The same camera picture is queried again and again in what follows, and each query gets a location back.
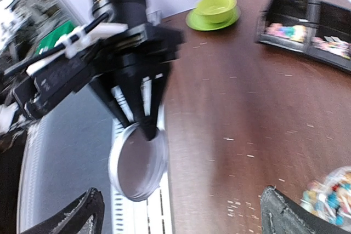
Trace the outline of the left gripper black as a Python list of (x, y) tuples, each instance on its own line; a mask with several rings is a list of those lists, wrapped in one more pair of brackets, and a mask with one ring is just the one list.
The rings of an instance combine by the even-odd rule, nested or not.
[[(98, 40), (72, 59), (61, 55), (14, 89), (31, 119), (40, 119), (69, 94), (90, 84), (123, 127), (137, 122), (147, 141), (157, 134), (158, 108), (166, 90), (171, 61), (183, 43), (180, 31), (146, 24)], [(133, 114), (129, 120), (114, 97), (119, 87)]]

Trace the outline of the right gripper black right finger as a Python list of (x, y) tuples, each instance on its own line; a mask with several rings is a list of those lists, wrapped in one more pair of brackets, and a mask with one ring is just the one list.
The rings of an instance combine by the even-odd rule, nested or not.
[(348, 232), (309, 213), (273, 186), (261, 195), (262, 233), (347, 234)]

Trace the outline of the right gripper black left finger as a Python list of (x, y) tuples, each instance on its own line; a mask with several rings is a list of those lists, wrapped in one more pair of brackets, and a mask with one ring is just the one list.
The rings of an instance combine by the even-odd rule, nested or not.
[(24, 233), (101, 233), (104, 214), (103, 195), (91, 187), (61, 211)]

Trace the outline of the clear plastic jar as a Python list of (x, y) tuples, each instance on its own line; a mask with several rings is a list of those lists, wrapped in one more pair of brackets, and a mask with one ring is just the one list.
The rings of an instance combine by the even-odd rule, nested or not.
[(313, 215), (350, 231), (350, 166), (337, 168), (324, 182), (313, 181), (300, 206)]

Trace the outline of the round metal jar lid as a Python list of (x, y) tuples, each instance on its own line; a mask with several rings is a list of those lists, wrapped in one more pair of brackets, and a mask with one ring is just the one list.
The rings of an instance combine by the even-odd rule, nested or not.
[(168, 145), (163, 129), (147, 141), (137, 123), (116, 138), (109, 156), (109, 178), (122, 196), (133, 202), (148, 199), (159, 187), (168, 167)]

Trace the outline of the black three-compartment candy tray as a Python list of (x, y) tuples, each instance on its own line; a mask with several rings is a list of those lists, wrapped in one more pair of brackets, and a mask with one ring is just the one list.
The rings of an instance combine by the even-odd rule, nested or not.
[(350, 72), (350, 9), (321, 0), (269, 0), (256, 42)]

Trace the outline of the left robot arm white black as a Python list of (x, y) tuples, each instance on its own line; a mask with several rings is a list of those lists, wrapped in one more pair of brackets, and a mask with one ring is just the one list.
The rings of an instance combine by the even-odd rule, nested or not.
[(1, 74), (18, 75), (35, 62), (53, 56), (48, 65), (13, 90), (25, 118), (38, 120), (71, 93), (89, 85), (123, 127), (130, 121), (112, 94), (119, 87), (147, 140), (157, 134), (171, 62), (184, 42), (180, 31), (153, 25), (146, 0), (94, 0), (94, 20), (65, 44), (21, 61)]

